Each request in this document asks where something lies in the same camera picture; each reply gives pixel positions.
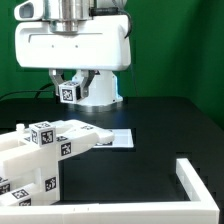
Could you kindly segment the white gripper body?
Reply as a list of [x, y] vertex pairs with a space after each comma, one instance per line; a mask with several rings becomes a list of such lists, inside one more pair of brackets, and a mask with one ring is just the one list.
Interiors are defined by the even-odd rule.
[[72, 35], [54, 34], [47, 22], [23, 22], [15, 31], [21, 67], [125, 70], [131, 62], [128, 18], [97, 16], [79, 23]]

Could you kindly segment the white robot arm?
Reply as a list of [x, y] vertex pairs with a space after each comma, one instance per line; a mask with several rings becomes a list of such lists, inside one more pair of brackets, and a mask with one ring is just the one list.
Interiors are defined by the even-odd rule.
[[26, 0], [14, 9], [16, 59], [45, 68], [62, 103], [88, 111], [121, 104], [116, 71], [131, 64], [127, 0]]

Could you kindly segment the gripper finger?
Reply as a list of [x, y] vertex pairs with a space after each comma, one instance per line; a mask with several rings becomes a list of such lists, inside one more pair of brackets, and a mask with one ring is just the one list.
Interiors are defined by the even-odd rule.
[[62, 69], [50, 69], [49, 77], [51, 78], [51, 81], [54, 84], [55, 94], [59, 96], [59, 85], [64, 82], [64, 71]]
[[82, 70], [81, 76], [83, 77], [80, 90], [81, 90], [81, 97], [86, 98], [89, 96], [89, 86], [94, 79], [95, 71], [94, 70]]

